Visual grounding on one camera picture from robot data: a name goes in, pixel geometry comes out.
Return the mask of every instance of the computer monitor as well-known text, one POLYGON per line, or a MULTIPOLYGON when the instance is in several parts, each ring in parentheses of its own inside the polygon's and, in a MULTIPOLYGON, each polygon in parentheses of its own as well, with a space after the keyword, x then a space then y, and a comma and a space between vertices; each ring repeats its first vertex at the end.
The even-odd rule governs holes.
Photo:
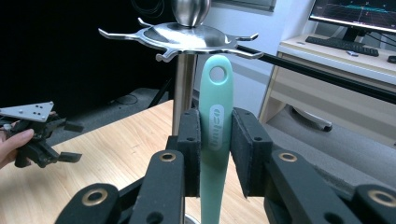
POLYGON ((309 20, 347 27, 346 41, 366 32, 396 35, 396 1, 317 0, 309 20))

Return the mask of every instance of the mint green handle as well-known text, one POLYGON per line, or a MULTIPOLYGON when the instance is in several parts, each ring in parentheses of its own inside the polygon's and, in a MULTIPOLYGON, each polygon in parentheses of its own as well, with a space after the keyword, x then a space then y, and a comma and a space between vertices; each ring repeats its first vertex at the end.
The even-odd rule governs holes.
POLYGON ((225 56, 214 55, 204 65, 199 112, 202 128, 201 223, 219 223, 233 112, 233 69, 225 56), (214 80, 210 74, 216 67, 223 70, 224 76, 214 80))

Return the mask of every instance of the desk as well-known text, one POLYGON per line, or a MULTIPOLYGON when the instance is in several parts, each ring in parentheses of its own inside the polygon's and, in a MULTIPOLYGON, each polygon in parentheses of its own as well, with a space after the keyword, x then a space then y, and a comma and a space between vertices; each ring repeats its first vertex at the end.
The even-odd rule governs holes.
MULTIPOLYGON (((44 169, 9 164, 0 170, 0 223, 53 223, 70 199, 94 183, 123 189, 146 173, 151 155, 165 149, 172 130, 168 101, 54 147, 82 153, 78 163, 44 169)), ((230 159, 221 223, 268 223, 263 198, 245 199, 230 159)), ((200 220, 200 200, 186 198, 186 213, 200 220)))
MULTIPOLYGON (((387 63, 388 56, 396 55, 396 52, 379 49, 379 57, 352 57, 344 50, 306 43, 306 37, 302 35, 281 42, 277 56, 396 91, 396 64, 387 63)), ((396 148, 396 105, 275 66, 260 121, 268 121, 285 104, 396 148)))

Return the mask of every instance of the computer mouse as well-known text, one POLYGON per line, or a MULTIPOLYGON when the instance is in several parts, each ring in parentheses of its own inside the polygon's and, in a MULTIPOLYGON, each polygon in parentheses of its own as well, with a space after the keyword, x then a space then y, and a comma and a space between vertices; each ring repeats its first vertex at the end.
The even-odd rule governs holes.
POLYGON ((389 56, 388 63, 396 63, 396 55, 389 56))

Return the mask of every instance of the keyboard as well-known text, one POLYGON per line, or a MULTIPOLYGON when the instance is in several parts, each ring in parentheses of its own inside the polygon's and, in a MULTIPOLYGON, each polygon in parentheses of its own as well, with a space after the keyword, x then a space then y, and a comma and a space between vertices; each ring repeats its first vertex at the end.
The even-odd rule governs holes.
POLYGON ((354 51, 356 53, 360 54, 365 54, 365 55, 370 55, 374 57, 378 57, 378 50, 377 49, 371 49, 371 48, 366 48, 363 46, 361 43, 354 43, 354 42, 349 42, 345 41, 342 39, 338 38, 328 38, 328 39, 322 39, 318 37, 313 37, 309 36, 305 42, 311 43, 311 44, 317 44, 321 46, 326 46, 334 49, 344 49, 344 50, 350 50, 354 51))

